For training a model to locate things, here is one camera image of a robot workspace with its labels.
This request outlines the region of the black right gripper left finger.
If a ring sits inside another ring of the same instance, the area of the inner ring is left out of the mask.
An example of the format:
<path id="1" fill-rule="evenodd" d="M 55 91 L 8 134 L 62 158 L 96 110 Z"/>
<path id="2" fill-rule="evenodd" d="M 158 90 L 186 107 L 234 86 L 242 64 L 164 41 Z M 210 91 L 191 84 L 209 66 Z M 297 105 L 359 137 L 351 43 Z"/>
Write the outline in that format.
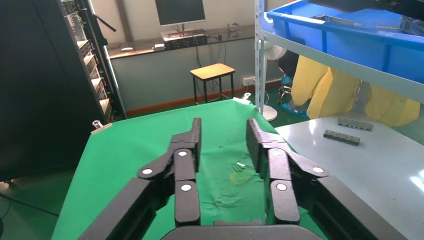
<path id="1" fill-rule="evenodd" d="M 164 207 L 174 196 L 174 220 L 177 227 L 201 223 L 199 171 L 202 143 L 202 119 L 195 117 L 191 129 L 171 137 L 164 154 L 142 166 L 137 175 L 150 181 L 153 210 Z"/>

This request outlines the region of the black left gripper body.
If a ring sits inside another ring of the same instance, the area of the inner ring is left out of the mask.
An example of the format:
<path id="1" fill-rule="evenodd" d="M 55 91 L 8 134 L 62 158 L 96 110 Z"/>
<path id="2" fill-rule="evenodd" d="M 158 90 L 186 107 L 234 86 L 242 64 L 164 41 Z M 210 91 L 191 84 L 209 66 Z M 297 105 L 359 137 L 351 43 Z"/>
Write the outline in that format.
<path id="1" fill-rule="evenodd" d="M 417 20 L 424 19 L 423 0 L 307 0 L 307 2 L 344 13 L 373 9 L 389 11 Z"/>

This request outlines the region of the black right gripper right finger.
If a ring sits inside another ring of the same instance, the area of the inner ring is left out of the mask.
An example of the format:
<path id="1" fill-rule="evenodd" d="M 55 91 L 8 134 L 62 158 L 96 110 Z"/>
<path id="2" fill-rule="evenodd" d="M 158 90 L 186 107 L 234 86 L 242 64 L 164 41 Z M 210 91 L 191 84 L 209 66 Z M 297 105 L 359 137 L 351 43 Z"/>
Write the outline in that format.
<path id="1" fill-rule="evenodd" d="M 299 224 L 292 170 L 307 180 L 327 177 L 330 171 L 296 153 L 280 135 L 262 130 L 254 118 L 247 120 L 246 146 L 256 173 L 264 181 L 266 224 Z"/>

